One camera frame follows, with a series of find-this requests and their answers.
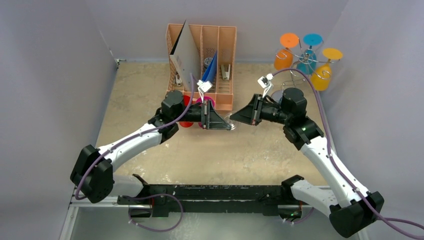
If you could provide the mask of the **pink wine glass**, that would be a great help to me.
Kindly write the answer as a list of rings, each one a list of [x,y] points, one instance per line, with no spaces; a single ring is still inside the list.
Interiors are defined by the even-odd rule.
[[[196,103],[200,107],[200,121],[198,122],[199,127],[204,130],[212,130],[212,122],[214,118],[215,102],[212,98],[205,96],[204,98],[198,98]]]

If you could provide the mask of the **clear glass wine glass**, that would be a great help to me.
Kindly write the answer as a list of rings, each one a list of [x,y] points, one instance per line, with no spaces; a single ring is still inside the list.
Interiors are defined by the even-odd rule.
[[[233,131],[236,129],[236,123],[231,120],[231,116],[233,115],[232,112],[227,113],[223,118],[224,120],[228,123],[228,125],[230,126],[230,131]]]

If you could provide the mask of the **red wine glass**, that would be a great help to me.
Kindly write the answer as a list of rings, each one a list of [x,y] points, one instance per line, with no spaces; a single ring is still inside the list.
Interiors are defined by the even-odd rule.
[[[190,128],[194,123],[191,122],[191,121],[185,121],[184,119],[185,119],[186,114],[188,114],[189,113],[189,110],[190,110],[190,106],[191,106],[191,103],[192,103],[191,97],[188,96],[188,95],[183,95],[183,103],[185,105],[185,109],[184,109],[185,110],[185,114],[179,120],[178,123],[183,128]]]

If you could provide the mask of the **yellow wine glass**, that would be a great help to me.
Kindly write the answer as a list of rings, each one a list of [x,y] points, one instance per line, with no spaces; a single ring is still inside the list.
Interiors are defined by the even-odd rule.
[[[340,61],[343,53],[337,48],[325,48],[322,55],[327,58],[323,65],[319,66],[311,74],[310,81],[316,91],[325,91],[332,80],[332,61]]]

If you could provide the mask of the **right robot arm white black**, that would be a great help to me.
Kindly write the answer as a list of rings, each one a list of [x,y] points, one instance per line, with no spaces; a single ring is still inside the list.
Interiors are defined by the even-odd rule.
[[[285,137],[313,163],[330,187],[323,190],[293,176],[282,183],[282,200],[307,203],[326,215],[339,235],[349,238],[377,220],[385,200],[378,191],[370,192],[344,166],[323,131],[307,116],[306,108],[304,93],[290,87],[282,92],[280,103],[254,94],[230,119],[252,126],[261,121],[282,124]]]

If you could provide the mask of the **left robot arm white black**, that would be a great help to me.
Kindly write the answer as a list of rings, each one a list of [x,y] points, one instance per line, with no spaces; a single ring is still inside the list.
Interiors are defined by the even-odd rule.
[[[95,204],[116,194],[128,196],[138,205],[146,203],[149,191],[140,177],[119,178],[114,172],[141,152],[173,137],[179,130],[178,122],[200,123],[206,130],[232,128],[210,101],[185,103],[181,91],[170,91],[155,115],[138,130],[108,145],[94,147],[89,144],[81,149],[70,174],[76,186],[75,199],[88,199]]]

